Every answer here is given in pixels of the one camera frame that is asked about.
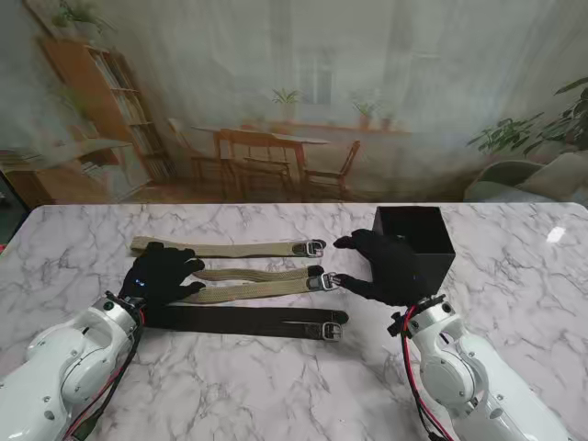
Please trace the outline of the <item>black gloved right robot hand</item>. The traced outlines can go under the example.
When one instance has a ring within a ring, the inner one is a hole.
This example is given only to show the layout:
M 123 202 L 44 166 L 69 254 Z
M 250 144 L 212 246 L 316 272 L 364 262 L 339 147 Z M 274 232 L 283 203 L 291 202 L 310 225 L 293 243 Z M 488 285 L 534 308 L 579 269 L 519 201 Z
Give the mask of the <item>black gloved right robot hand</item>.
M 336 275 L 340 287 L 367 300 L 411 307 L 437 293 L 427 284 L 417 256 L 407 243 L 358 229 L 335 240 L 334 247 L 355 250 L 371 264 L 371 281 Z

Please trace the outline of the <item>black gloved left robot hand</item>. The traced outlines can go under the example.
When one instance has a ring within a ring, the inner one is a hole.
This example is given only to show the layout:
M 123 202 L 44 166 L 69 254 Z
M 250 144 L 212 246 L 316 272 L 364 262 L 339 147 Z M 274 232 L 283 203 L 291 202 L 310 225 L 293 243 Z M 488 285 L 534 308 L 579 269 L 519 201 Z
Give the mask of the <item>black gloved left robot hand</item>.
M 149 242 L 124 278 L 119 298 L 147 308 L 163 307 L 199 293 L 206 285 L 185 280 L 204 268 L 191 249 Z

